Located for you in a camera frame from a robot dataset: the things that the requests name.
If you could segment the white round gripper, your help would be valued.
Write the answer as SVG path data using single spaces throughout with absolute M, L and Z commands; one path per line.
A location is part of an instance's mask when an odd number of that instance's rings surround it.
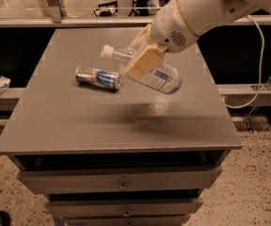
M 185 19 L 182 0 L 171 0 L 160 9 L 129 44 L 138 50 L 128 63 L 125 74 L 139 79 L 164 60 L 164 53 L 151 40 L 167 47 L 168 53 L 180 53 L 198 40 L 198 35 Z

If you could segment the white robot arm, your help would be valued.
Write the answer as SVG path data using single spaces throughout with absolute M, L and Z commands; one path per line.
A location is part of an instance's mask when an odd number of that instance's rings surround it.
M 180 53 L 209 30 L 258 8 L 271 14 L 271 0 L 170 0 L 131 42 L 136 54 L 125 73 L 138 79 L 161 64 L 166 53 Z

